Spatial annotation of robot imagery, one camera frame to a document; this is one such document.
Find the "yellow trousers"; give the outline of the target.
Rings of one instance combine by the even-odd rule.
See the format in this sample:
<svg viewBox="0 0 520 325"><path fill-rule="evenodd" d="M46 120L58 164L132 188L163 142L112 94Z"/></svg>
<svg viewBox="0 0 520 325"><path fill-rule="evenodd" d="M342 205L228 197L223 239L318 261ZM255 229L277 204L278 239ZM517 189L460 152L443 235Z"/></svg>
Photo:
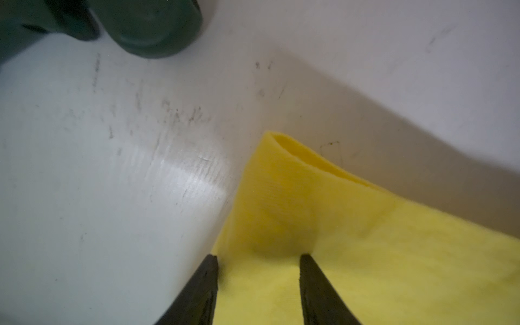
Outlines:
<svg viewBox="0 0 520 325"><path fill-rule="evenodd" d="M267 132L212 252L216 324L302 324L310 254L363 324L518 324L519 240L403 199Z"/></svg>

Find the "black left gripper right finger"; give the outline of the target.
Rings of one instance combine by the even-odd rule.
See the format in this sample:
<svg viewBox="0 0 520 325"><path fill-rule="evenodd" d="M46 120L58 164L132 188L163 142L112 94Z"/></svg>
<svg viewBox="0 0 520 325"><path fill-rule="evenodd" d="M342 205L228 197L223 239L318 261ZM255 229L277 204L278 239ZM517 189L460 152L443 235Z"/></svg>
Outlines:
<svg viewBox="0 0 520 325"><path fill-rule="evenodd" d="M299 288L305 325L361 325L311 255L302 255L299 267Z"/></svg>

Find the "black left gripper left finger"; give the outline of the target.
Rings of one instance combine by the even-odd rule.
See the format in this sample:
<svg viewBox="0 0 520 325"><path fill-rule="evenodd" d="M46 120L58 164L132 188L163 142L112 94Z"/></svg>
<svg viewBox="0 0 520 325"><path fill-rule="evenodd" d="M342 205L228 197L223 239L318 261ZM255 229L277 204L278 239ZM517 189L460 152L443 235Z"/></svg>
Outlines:
<svg viewBox="0 0 520 325"><path fill-rule="evenodd" d="M217 257L208 254L156 324L212 324L217 302L218 275Z"/></svg>

